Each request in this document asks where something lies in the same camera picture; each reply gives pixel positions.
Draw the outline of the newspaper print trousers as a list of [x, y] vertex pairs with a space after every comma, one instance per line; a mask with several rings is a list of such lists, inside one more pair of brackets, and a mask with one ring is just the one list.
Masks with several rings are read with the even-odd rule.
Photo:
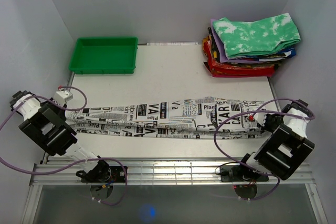
[[212, 139], [259, 138], [256, 122], [241, 112], [254, 111], [262, 101], [205, 97], [173, 102], [85, 108], [66, 112], [66, 122], [77, 133], [124, 137]]

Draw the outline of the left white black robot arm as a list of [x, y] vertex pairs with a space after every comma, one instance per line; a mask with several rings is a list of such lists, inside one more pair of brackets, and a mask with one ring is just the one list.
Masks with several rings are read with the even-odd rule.
[[79, 163], [82, 170], [76, 172], [82, 182], [107, 182], [112, 177], [109, 164], [86, 151], [78, 143], [75, 131], [66, 123], [64, 108], [71, 99], [71, 92], [59, 90], [51, 102], [41, 102], [25, 90], [13, 95], [10, 107], [24, 119], [19, 129], [47, 154], [64, 156], [73, 161], [83, 160]]

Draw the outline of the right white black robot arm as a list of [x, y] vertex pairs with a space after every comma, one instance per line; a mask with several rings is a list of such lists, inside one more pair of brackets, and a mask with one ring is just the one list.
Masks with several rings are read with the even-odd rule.
[[287, 104], [282, 115], [256, 113], [253, 120], [270, 136], [258, 151], [246, 154], [237, 167], [241, 180], [267, 181], [260, 173], [274, 174], [281, 180], [288, 179], [314, 149], [306, 129], [314, 117], [308, 104], [297, 100]]

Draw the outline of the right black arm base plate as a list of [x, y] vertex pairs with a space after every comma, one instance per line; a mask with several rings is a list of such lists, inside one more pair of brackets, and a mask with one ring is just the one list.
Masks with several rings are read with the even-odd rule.
[[222, 182], [268, 182], [268, 176], [262, 176], [241, 165], [223, 165], [219, 171]]

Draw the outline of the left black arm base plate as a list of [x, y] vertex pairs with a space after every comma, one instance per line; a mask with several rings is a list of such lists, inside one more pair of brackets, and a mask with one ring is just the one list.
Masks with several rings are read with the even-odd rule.
[[126, 174], [122, 167], [118, 166], [110, 166], [100, 177], [92, 179], [83, 170], [76, 172], [82, 183], [125, 183]]

